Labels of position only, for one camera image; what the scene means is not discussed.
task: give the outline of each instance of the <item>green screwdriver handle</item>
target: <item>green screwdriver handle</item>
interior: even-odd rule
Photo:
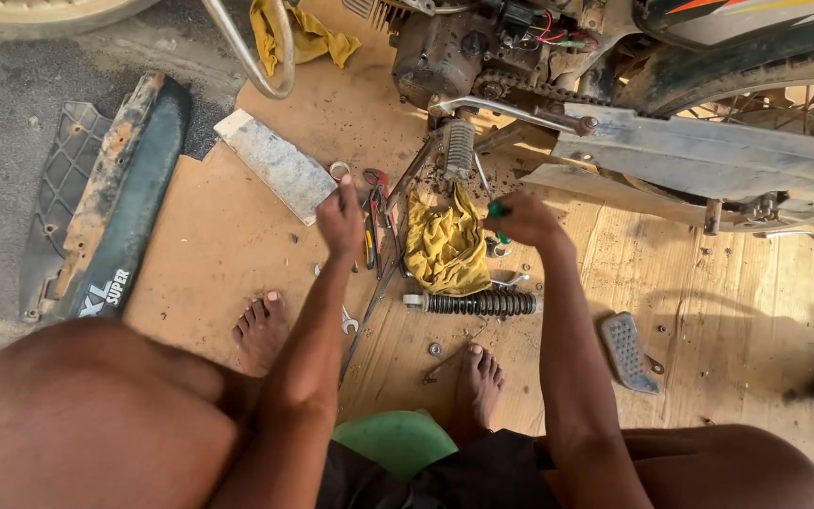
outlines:
[[[489,217],[504,217],[505,210],[501,206],[501,202],[495,200],[488,204],[488,216]],[[495,232],[495,235],[498,236],[498,240],[501,241],[501,244],[510,244],[511,239],[506,237],[505,234],[499,234]]]

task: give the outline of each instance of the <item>hand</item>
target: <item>hand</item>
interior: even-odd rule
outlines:
[[[363,246],[363,210],[356,198],[354,179],[341,178],[338,189],[316,207],[319,233],[326,241],[329,256],[354,260]]]
[[[515,192],[498,199],[505,214],[486,217],[482,227],[504,234],[511,239],[539,249],[553,244],[556,239],[570,239],[554,219],[551,211],[538,198]]]

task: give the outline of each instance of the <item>motorcycle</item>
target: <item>motorcycle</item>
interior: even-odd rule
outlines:
[[[155,1],[90,0],[80,17],[66,15],[72,4],[18,16],[0,2],[0,38],[88,30]],[[431,138],[450,148],[458,177],[472,171],[473,148],[540,131],[559,158],[526,182],[709,235],[814,222],[814,0],[437,1],[342,0],[390,32],[401,102],[447,131]],[[203,3],[257,88],[286,97],[293,58],[270,84],[221,0]],[[518,122],[475,146],[452,140],[466,129],[447,124],[479,109]]]

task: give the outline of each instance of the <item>wooden block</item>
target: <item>wooden block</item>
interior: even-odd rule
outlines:
[[[316,222],[316,206],[337,188],[318,161],[244,110],[215,124],[215,132],[304,225]]]

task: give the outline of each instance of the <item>green stool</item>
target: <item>green stool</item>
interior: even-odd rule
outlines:
[[[403,410],[347,421],[334,428],[332,440],[403,480],[458,452],[458,446],[435,420],[424,413]]]

